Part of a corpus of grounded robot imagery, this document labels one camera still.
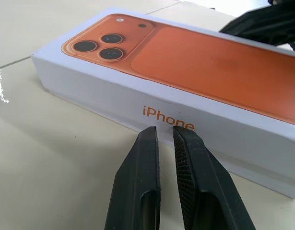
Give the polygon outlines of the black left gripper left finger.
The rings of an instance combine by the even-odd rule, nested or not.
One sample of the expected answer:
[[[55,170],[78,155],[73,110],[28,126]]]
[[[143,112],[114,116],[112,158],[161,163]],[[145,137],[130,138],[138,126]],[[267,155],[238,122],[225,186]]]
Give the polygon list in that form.
[[[141,131],[118,169],[104,230],[159,230],[161,184],[156,127]]]

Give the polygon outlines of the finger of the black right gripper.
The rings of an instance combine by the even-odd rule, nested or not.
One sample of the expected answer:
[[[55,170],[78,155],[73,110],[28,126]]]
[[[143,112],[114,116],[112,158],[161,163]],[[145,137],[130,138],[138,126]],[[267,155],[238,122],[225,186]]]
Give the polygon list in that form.
[[[295,0],[268,0],[270,6],[248,11],[220,32],[272,46],[295,46]]]

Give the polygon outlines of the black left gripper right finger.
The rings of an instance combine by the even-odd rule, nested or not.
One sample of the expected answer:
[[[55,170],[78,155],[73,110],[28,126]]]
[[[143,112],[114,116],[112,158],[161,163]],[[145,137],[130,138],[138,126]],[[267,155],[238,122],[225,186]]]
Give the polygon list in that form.
[[[173,139],[185,230],[256,230],[230,174],[203,140],[180,126]]]

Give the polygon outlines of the white orange iPhone box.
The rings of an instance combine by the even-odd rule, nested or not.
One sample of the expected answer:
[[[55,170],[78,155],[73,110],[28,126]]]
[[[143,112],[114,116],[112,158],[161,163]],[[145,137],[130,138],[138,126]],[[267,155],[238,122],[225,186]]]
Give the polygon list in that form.
[[[135,131],[195,131],[230,172],[295,198],[295,52],[118,8],[31,55],[53,95]]]

